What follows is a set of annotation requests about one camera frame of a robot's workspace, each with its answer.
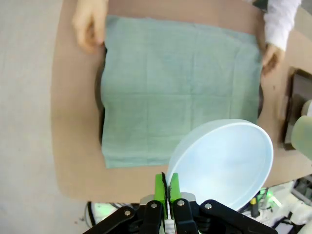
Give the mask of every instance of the person's left hand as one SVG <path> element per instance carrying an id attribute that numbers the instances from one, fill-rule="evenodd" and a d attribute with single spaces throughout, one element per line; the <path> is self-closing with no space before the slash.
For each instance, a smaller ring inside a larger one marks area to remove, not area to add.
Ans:
<path id="1" fill-rule="evenodd" d="M 276 70 L 281 64 L 281 62 L 284 60 L 284 57 L 285 57 L 284 50 L 273 44 L 268 43 L 262 60 L 263 64 L 262 74 L 264 76 L 267 76 L 271 72 Z"/>

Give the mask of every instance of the person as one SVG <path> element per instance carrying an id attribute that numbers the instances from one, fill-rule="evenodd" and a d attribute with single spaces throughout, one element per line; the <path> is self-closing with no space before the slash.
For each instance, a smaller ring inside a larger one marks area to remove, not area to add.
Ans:
<path id="1" fill-rule="evenodd" d="M 73 17 L 78 44 L 94 52 L 105 39 L 105 20 L 109 0 L 78 0 Z M 266 50 L 263 56 L 264 76 L 276 70 L 284 59 L 294 17 L 301 0 L 269 0 L 264 15 Z"/>

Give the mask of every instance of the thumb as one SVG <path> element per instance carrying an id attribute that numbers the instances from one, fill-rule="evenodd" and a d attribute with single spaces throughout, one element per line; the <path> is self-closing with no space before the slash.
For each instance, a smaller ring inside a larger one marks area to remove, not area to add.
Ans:
<path id="1" fill-rule="evenodd" d="M 271 46 L 271 45 L 268 45 L 267 49 L 265 51 L 265 54 L 263 56 L 263 60 L 262 60 L 262 65 L 263 66 L 266 66 L 270 62 L 270 60 L 273 57 L 274 53 L 275 53 L 274 47 Z"/>
<path id="2" fill-rule="evenodd" d="M 105 37 L 105 21 L 107 9 L 95 9 L 94 12 L 94 34 L 97 44 L 102 44 Z"/>

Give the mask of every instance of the person's right hand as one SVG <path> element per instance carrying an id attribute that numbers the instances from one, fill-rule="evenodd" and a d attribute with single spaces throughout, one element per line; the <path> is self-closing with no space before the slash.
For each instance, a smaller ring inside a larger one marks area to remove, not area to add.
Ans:
<path id="1" fill-rule="evenodd" d="M 73 17 L 78 44 L 87 52 L 94 52 L 104 43 L 105 22 L 109 0 L 78 0 Z"/>

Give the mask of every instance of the hand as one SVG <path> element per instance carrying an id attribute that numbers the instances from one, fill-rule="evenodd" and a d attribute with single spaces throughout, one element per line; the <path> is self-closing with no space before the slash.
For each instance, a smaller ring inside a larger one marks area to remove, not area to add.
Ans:
<path id="1" fill-rule="evenodd" d="M 94 52 L 104 43 L 108 0 L 78 0 L 73 17 L 78 44 L 87 52 Z"/>
<path id="2" fill-rule="evenodd" d="M 281 62 L 284 60 L 284 57 L 285 51 L 283 51 L 282 49 L 278 48 L 273 44 L 268 43 L 262 61 L 263 64 L 262 74 L 264 76 L 267 76 L 275 69 L 277 69 L 281 64 Z"/>

